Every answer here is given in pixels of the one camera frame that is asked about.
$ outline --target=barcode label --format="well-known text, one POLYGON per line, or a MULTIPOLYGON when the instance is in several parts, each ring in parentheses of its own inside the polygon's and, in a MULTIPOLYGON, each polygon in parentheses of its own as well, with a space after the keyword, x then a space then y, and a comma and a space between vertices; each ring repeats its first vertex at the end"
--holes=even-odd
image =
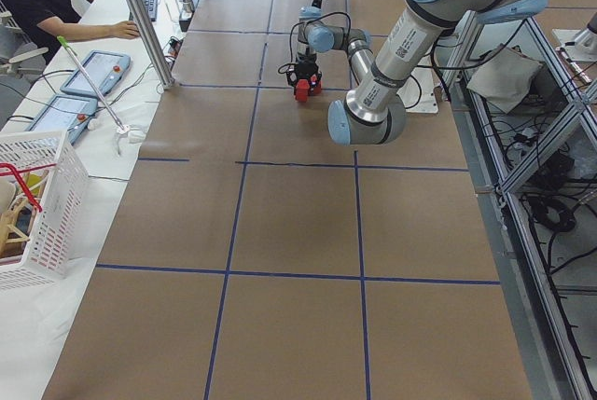
POLYGON ((406 57, 408 53, 409 53, 409 51, 403 47, 399 47, 398 50, 396 51, 396 55, 402 59, 404 59, 404 57, 406 57))
POLYGON ((427 34, 421 30, 400 29, 392 38, 394 54, 402 61, 409 62, 417 52, 427 34))

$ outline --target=red handle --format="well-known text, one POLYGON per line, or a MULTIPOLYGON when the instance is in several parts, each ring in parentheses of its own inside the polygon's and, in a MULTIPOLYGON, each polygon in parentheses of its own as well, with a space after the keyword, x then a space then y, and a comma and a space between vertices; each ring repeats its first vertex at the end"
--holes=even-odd
POLYGON ((0 168, 8 169, 10 171, 10 173, 12 173, 12 175, 15 177, 15 179, 19 183, 19 186, 21 186, 22 193, 25 194, 25 196, 27 197, 27 200, 29 200, 29 202, 31 202, 31 204, 37 209, 38 212, 41 212, 41 206, 35 199, 34 194, 31 193, 31 190, 29 190, 27 183, 25 183, 24 179, 22 179, 22 176, 19 173, 19 170, 17 170, 17 168, 14 165, 9 164, 7 162, 0 162, 0 168))

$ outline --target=chair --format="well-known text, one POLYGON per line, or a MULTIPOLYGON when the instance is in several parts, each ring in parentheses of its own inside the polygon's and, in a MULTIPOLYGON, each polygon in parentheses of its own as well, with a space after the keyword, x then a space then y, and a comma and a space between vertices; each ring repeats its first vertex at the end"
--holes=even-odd
POLYGON ((41 55, 47 51, 36 47, 0 1, 0 75, 41 75, 46 67, 41 55), (25 62, 34 67, 23 66, 25 62))

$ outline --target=white table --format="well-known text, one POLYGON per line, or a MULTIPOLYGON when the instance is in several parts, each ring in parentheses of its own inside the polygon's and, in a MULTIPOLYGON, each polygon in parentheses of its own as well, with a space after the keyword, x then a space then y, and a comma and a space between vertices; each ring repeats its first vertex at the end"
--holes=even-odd
MULTIPOLYGON (((110 24, 128 18, 129 9, 125 0, 95 0, 81 23, 110 24)), ((162 45, 166 45, 172 35, 181 36, 177 24, 171 22, 164 0, 160 0, 158 19, 153 24, 162 45)), ((94 49, 131 55, 131 69, 108 100, 129 87, 150 65, 140 38, 102 39, 72 43, 71 46, 81 59, 94 49)), ((46 73, 74 68, 75 65, 61 49, 47 67, 46 73)), ((58 90, 67 77, 68 74, 58 74, 50 76, 49 81, 58 90)), ((156 72, 149 69, 143 81, 129 90, 113 107, 124 123, 148 127, 161 93, 160 80, 156 72)), ((47 102, 52 94, 49 85, 42 80, 27 95, 31 99, 47 102)), ((24 100, 15 115, 35 116, 41 108, 39 103, 24 100)), ((99 127, 93 131, 85 131, 77 141, 75 150, 90 175, 127 180, 131 176, 140 144, 121 140, 122 153, 117 156, 113 142, 115 123, 105 111, 98 116, 98 120, 99 127)), ((26 127, 27 123, 9 121, 2 133, 24 131, 26 127)), ((126 181, 90 179, 64 280, 0 291, 0 398, 41 398, 125 188, 126 181)))

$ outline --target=plastic basket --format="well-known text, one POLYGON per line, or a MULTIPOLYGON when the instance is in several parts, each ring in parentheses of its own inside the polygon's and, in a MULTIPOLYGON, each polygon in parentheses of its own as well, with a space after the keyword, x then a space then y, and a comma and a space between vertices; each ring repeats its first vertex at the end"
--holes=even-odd
POLYGON ((66 271, 75 223, 89 181, 66 131, 0 135, 0 162, 26 170, 56 164, 19 262, 0 265, 0 290, 50 283, 66 271))

